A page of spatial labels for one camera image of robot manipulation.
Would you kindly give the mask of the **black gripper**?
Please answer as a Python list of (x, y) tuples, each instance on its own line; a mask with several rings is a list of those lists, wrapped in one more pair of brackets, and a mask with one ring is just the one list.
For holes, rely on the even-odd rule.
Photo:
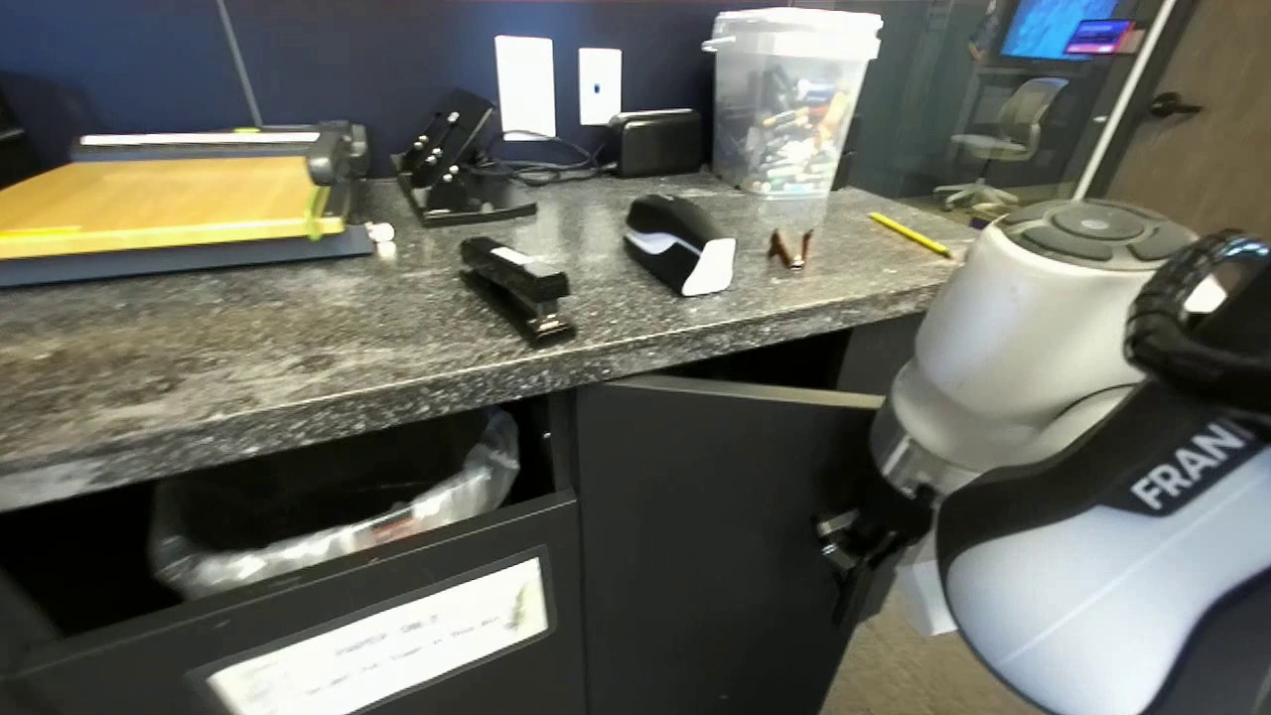
[(879, 483), (859, 503), (813, 519), (818, 555), (836, 577), (832, 636), (849, 648), (894, 579), (899, 562), (934, 527), (934, 491)]

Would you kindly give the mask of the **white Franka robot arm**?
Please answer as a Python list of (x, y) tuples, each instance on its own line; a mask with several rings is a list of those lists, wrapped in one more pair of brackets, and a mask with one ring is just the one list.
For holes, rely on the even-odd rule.
[(1043, 715), (1271, 715), (1271, 244), (1063, 197), (984, 227), (818, 526)]

